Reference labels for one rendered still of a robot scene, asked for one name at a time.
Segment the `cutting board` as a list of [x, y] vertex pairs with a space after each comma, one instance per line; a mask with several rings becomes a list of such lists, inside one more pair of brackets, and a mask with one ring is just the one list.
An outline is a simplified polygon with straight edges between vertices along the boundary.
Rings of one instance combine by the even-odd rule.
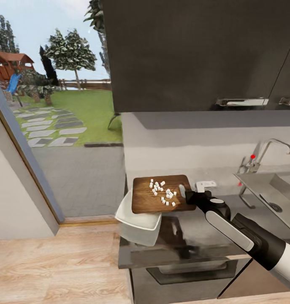
[[[164, 182], [164, 185], [160, 183]], [[153, 187], [149, 187], [150, 184]], [[154, 188], [156, 183], [159, 184], [163, 191], [157, 190], [157, 195], [154, 195]], [[186, 175], [170, 175], [170, 176], [152, 176], [139, 177], [133, 180], [133, 194], [132, 194], [132, 212], [134, 214], [145, 213], [162, 213], [162, 212], [182, 212], [194, 211], [197, 208], [196, 204], [188, 205], [186, 198], [182, 197], [179, 185], [183, 185], [186, 192], [192, 192]], [[167, 198], [166, 191], [170, 189], [173, 197]], [[169, 202], [169, 205], [164, 204], [162, 198]], [[172, 206], [172, 203], [175, 206]]]

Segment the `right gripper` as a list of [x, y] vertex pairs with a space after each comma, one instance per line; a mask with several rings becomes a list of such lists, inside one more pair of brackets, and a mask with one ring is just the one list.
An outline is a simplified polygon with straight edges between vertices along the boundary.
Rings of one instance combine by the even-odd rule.
[[212, 197], [212, 194], [211, 194], [211, 191], [209, 190], [206, 190], [203, 192], [195, 192], [195, 191], [192, 191], [192, 192], [185, 192], [185, 196], [186, 196], [186, 203], [188, 205], [192, 205], [192, 204], [196, 204], [198, 207], [198, 202], [199, 202], [199, 199], [203, 196], [208, 196], [208, 197]]

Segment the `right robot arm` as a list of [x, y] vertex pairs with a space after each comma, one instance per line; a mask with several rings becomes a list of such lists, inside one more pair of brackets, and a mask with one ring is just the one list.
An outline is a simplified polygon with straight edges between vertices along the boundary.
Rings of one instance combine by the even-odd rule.
[[212, 226], [290, 289], [290, 244], [240, 213], [231, 221], [226, 202], [212, 197], [211, 191], [204, 191], [204, 188], [215, 186], [214, 181], [196, 182], [195, 191], [185, 192], [186, 203], [196, 204]]

